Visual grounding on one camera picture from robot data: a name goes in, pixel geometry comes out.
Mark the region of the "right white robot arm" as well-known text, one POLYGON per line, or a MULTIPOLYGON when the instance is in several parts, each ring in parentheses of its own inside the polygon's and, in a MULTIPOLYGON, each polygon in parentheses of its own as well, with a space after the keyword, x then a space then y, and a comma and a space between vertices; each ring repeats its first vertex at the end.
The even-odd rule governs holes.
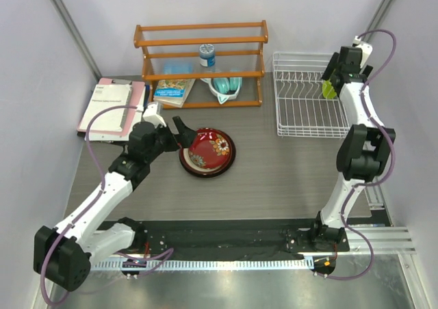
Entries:
POLYGON ((338 179, 309 233, 312 248, 331 251, 346 240, 345 222, 360 193, 387 165, 396 137, 378 118, 367 84, 372 67, 366 64, 372 46, 358 43, 335 52, 324 71, 325 84, 344 106, 350 130, 337 153, 338 179))

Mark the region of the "dark patterned plate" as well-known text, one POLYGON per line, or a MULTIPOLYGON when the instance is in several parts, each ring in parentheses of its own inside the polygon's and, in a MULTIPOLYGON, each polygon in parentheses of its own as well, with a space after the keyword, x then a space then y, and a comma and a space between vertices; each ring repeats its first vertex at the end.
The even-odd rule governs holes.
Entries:
POLYGON ((197 130, 197 136, 188 149, 188 158, 203 170, 216 170, 231 160, 230 138, 222 131, 211 128, 197 130))

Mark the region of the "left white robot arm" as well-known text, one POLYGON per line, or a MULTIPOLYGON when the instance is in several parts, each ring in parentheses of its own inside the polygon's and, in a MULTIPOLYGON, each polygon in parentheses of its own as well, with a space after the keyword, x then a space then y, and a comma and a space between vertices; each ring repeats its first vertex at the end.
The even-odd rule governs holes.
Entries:
POLYGON ((119 219, 110 229, 95 234, 114 208, 149 175, 151 164, 164 152, 189 148, 197 132, 180 117, 172 133, 164 123, 135 124, 121 154, 112 162, 102 183, 55 227, 42 226, 34 237, 34 271, 40 281, 50 280, 69 292, 86 280, 91 266, 108 256, 128 250, 141 252, 146 244, 144 226, 130 218, 119 219))

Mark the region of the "green plate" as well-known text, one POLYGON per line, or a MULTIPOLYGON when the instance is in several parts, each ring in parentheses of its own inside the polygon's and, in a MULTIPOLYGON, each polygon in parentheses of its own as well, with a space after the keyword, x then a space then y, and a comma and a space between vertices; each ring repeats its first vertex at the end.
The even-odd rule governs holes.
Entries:
POLYGON ((322 83, 322 95, 327 100, 332 100, 337 97, 335 88, 329 80, 324 80, 322 83))

